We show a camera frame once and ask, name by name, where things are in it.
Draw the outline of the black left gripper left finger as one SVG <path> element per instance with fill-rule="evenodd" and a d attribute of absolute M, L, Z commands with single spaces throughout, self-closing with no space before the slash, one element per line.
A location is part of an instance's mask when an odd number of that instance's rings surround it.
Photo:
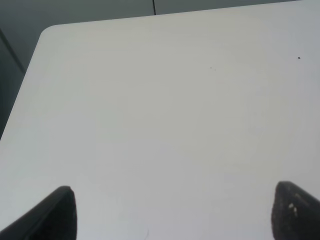
<path fill-rule="evenodd" d="M 2 240 L 75 240 L 78 218 L 75 193 L 60 186 L 0 232 Z"/>

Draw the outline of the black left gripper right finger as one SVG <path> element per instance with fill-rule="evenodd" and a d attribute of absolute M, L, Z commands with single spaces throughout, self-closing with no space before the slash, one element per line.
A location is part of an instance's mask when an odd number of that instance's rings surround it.
<path fill-rule="evenodd" d="M 293 182 L 278 182 L 271 211 L 271 229 L 275 240 L 318 240 L 320 201 Z"/>

